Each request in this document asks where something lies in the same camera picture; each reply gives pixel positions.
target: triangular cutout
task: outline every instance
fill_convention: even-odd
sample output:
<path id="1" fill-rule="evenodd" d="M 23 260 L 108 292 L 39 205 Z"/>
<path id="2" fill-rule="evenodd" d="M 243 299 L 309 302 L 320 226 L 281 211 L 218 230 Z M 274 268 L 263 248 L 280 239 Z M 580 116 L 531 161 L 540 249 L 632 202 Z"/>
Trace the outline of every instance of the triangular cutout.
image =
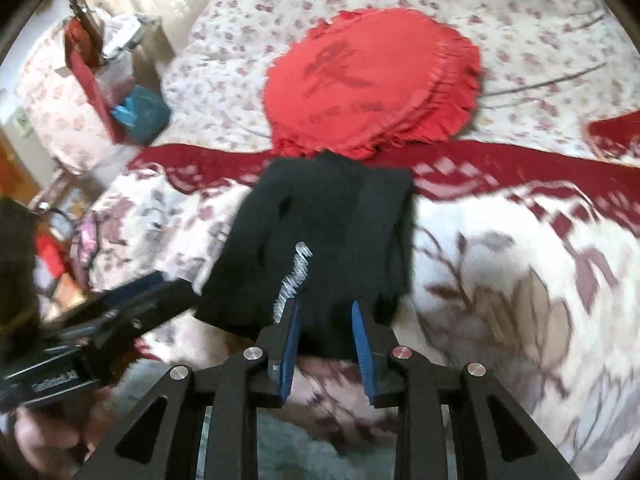
<path id="1" fill-rule="evenodd" d="M 158 397 L 116 446 L 117 455 L 141 464 L 151 462 L 167 400 Z"/>
<path id="2" fill-rule="evenodd" d="M 500 400 L 495 396 L 489 396 L 488 403 L 504 461 L 513 462 L 535 454 L 538 451 L 536 444 Z"/>

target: ruffled edge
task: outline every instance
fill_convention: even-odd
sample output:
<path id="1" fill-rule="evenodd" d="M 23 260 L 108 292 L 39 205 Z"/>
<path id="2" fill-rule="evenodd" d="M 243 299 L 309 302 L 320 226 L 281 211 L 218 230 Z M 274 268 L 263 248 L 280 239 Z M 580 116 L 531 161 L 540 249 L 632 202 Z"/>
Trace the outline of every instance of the ruffled edge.
<path id="1" fill-rule="evenodd" d="M 385 10 L 389 9 L 343 10 L 331 24 L 320 20 L 318 26 L 309 30 L 302 41 L 313 41 L 325 34 L 341 32 L 368 14 Z M 313 139 L 301 137 L 299 133 L 284 124 L 270 121 L 274 153 L 306 157 L 329 149 L 350 158 L 364 159 L 373 156 L 378 149 L 400 148 L 407 142 L 447 140 L 465 126 L 470 119 L 471 111 L 476 108 L 476 96 L 480 88 L 478 76 L 482 68 L 478 47 L 453 28 L 436 22 L 419 10 L 404 8 L 393 8 L 393 10 L 419 15 L 420 19 L 430 20 L 439 26 L 443 38 L 436 49 L 438 61 L 434 70 L 439 74 L 434 78 L 433 87 L 417 89 L 404 107 L 390 112 L 351 136 L 347 141 L 332 147 L 312 143 Z M 280 59 L 282 57 L 268 69 L 268 77 Z M 265 111 L 269 116 L 267 99 L 265 99 Z"/>

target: folded black garment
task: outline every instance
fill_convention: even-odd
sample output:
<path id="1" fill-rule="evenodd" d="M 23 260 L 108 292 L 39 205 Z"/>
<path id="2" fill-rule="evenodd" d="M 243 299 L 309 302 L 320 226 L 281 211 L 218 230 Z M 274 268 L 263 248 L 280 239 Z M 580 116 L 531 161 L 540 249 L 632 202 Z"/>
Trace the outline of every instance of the folded black garment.
<path id="1" fill-rule="evenodd" d="M 196 318 L 255 339 L 297 296 L 298 354 L 355 359 L 351 305 L 390 324 L 408 292 L 411 173 L 331 152 L 274 161 L 241 205 Z"/>

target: metal screw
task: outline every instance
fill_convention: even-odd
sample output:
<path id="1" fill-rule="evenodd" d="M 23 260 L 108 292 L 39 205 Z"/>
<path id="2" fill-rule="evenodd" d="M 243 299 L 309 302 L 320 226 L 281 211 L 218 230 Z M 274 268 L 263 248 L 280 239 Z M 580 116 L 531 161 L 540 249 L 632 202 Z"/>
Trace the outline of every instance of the metal screw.
<path id="1" fill-rule="evenodd" d="M 189 375 L 189 369 L 186 366 L 177 366 L 175 368 L 171 368 L 169 372 L 169 377 L 171 377 L 175 381 L 180 381 Z"/>
<path id="2" fill-rule="evenodd" d="M 480 363 L 469 363 L 466 366 L 466 371 L 473 375 L 473 377 L 482 377 L 486 373 L 486 368 Z"/>
<path id="3" fill-rule="evenodd" d="M 247 348 L 244 352 L 242 352 L 242 355 L 249 361 L 255 361 L 256 359 L 260 359 L 262 357 L 262 348 L 252 346 L 251 348 Z"/>
<path id="4" fill-rule="evenodd" d="M 413 352 L 411 352 L 411 349 L 406 346 L 396 346 L 393 349 L 392 354 L 396 359 L 408 359 L 411 357 Z"/>

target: human hand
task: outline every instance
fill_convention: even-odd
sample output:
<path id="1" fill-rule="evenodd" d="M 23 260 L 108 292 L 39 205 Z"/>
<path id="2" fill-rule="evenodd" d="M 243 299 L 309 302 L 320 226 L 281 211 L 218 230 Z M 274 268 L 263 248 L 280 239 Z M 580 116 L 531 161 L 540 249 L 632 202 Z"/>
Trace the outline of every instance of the human hand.
<path id="1" fill-rule="evenodd" d="M 70 480 L 79 463 L 71 453 L 83 444 L 89 458 L 113 424 L 113 413 L 106 401 L 108 390 L 100 390 L 81 401 L 73 398 L 74 414 L 63 415 L 18 408 L 15 439 L 27 462 L 39 473 L 55 480 Z"/>

